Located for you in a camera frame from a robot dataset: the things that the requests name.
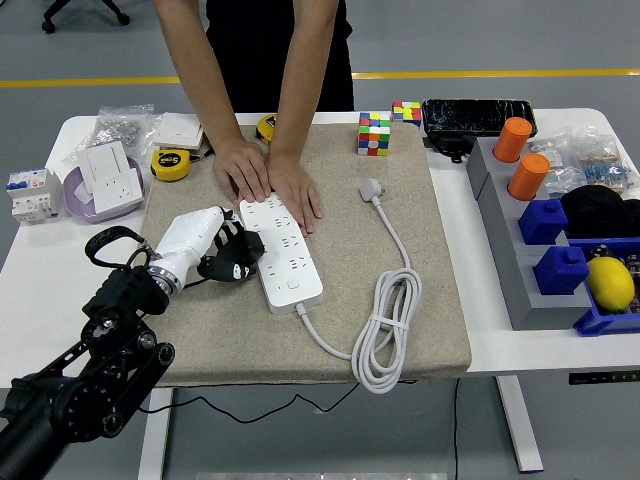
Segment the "person's right hand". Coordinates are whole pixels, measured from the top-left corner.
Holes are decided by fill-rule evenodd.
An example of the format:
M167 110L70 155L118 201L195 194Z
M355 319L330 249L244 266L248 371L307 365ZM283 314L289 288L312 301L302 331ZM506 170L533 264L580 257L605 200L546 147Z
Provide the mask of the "person's right hand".
M213 143L214 171L226 197L263 202L271 193L265 158L259 146L241 136Z

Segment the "person's left hand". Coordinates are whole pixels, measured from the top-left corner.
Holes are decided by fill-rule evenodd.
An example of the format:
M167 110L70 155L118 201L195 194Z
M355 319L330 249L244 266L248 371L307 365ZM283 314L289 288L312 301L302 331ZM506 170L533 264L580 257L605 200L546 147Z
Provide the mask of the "person's left hand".
M311 176L300 164L300 154L272 147L265 168L268 188L279 195L302 234L312 234L315 221L323 217L322 205Z

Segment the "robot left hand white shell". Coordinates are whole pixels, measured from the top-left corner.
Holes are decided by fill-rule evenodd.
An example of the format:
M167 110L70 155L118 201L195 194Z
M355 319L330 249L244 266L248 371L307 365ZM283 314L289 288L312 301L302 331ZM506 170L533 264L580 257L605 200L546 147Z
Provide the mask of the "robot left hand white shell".
M245 229L232 210L215 206L176 217L148 272L172 297L186 287L191 268L205 280L236 282L256 273L264 252L258 233Z

